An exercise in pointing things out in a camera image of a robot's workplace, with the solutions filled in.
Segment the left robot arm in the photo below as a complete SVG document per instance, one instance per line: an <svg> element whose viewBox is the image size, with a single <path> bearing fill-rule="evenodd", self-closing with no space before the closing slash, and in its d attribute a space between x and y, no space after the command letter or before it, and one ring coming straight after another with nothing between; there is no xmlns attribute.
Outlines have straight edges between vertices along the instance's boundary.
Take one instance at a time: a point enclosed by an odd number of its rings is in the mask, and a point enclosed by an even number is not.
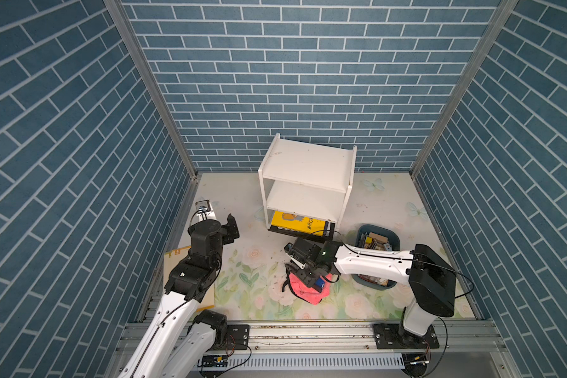
<svg viewBox="0 0 567 378"><path fill-rule="evenodd" d="M206 351L225 343L227 317L197 310L216 283L224 246L239 239L236 219L220 223L214 212L196 213L191 248L170 272L156 315L121 377L186 377Z"/></svg>

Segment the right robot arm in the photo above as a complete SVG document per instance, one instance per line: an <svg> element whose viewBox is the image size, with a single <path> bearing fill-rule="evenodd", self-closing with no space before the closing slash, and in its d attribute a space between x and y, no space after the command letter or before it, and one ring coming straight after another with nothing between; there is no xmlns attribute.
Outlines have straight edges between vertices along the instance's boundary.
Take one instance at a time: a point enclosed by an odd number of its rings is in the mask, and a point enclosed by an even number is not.
<svg viewBox="0 0 567 378"><path fill-rule="evenodd" d="M320 246L298 238L284 251L291 261L286 264L287 279L282 288L313 305L329 295L334 276L363 275L410 287L413 299L404 310L401 335L423 337L437 317L455 314L458 274L427 245L386 251L331 240Z"/></svg>

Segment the pink and grey cloth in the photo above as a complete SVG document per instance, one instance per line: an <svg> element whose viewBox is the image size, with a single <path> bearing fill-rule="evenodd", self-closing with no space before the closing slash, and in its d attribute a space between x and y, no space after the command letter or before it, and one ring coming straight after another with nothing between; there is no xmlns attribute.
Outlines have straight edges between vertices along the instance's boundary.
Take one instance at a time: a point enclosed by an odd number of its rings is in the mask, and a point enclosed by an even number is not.
<svg viewBox="0 0 567 378"><path fill-rule="evenodd" d="M331 283L322 278L318 279L317 284L317 288L309 288L296 275L289 273L282 284L281 291L288 290L294 297L316 306L330 295L331 287Z"/></svg>

